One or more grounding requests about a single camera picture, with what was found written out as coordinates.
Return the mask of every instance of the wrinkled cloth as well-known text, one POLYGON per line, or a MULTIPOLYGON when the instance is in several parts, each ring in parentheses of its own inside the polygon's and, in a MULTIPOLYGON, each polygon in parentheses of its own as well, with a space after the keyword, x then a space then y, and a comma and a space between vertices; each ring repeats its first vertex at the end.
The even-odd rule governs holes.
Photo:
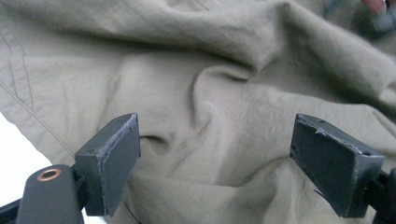
POLYGON ((328 15, 319 0, 0 3, 0 111, 52 163, 138 114, 141 158, 108 223, 373 219, 338 217, 289 157, 303 113, 396 166, 396 38, 362 37, 359 0, 328 15))

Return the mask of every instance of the white surface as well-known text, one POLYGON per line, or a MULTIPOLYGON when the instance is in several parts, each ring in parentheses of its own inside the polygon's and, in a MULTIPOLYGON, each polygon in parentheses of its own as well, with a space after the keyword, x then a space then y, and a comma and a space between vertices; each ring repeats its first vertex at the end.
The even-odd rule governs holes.
MULTIPOLYGON (((26 179, 51 163, 0 113, 0 206, 22 197, 26 179)), ((105 223, 99 217, 83 216, 86 224, 105 223)))

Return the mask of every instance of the clamp jaw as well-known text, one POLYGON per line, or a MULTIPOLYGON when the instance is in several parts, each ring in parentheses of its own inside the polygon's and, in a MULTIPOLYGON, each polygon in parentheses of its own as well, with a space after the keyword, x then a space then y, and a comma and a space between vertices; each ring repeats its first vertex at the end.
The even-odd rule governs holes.
POLYGON ((88 216, 112 217, 138 157, 137 115, 113 119, 76 153, 73 167, 32 174, 23 197, 0 208, 0 223, 84 223, 83 207, 88 216))
POLYGON ((374 223, 396 223, 396 168, 381 170, 384 155, 322 119, 298 114, 290 156, 340 217, 364 217, 368 205, 374 223))

